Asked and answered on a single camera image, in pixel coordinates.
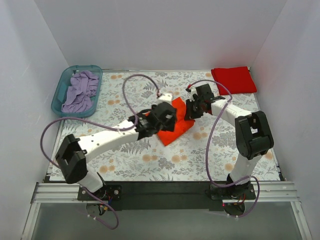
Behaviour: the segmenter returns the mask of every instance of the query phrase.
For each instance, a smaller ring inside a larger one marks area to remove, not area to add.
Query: red towel
[[[211,70],[215,81],[224,85],[231,94],[256,93],[257,88],[246,66],[233,68],[215,68]],[[227,91],[217,85],[220,95],[228,95]]]
[[[172,101],[172,106],[176,108],[176,118],[177,121],[174,126],[174,131],[159,131],[158,137],[167,146],[188,131],[194,124],[195,120],[185,121],[186,115],[186,104],[180,97]]]

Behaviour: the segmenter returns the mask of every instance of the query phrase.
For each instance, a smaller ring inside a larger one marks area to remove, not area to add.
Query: red cloth
[[[188,131],[194,124],[195,120],[185,121],[186,115],[186,104],[180,97],[172,101],[172,106],[176,108],[176,118],[177,121],[174,125],[174,131],[159,131],[158,137],[167,146]]]
[[[246,66],[233,68],[215,68],[211,70],[215,81],[224,85],[231,94],[256,93],[257,88]],[[220,95],[228,95],[227,91],[217,85]]]

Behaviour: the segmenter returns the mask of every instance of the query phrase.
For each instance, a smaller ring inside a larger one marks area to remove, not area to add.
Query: purple cloth
[[[99,77],[90,71],[76,73],[70,80],[66,101],[62,104],[63,113],[81,113],[92,107],[90,97],[97,93]]]

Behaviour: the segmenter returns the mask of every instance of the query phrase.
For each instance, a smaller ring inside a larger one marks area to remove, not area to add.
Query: floral tablecloth
[[[121,93],[123,79],[134,72],[104,73],[96,112],[88,120],[115,126],[132,116]],[[161,92],[170,92],[175,98],[188,98],[185,88],[189,83],[202,79],[213,79],[206,71],[143,72],[153,78]],[[215,96],[218,88],[210,83]],[[133,78],[127,83],[126,92],[136,112],[148,109],[156,101],[155,87],[147,79]],[[249,111],[257,111],[253,94],[233,95],[233,104]],[[179,139],[164,146],[156,135],[127,143],[109,150],[89,165],[101,174],[105,181],[207,181],[205,150],[208,135],[216,117],[205,114]],[[59,141],[68,134],[76,137],[92,135],[102,129],[74,120],[67,120]],[[235,129],[220,120],[211,140],[209,168],[214,180],[225,181],[233,169],[238,156]],[[280,180],[274,156],[269,151],[258,162],[253,175],[262,181]],[[53,167],[50,181],[63,181],[62,173]]]

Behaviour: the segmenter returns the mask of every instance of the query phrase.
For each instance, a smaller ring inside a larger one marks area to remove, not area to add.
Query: glass panel
[[[290,202],[259,202],[251,214],[238,220],[206,210],[119,211],[116,230],[107,229],[79,211],[86,212],[84,203],[42,203],[32,239],[302,239]],[[112,212],[102,218],[115,223]]]

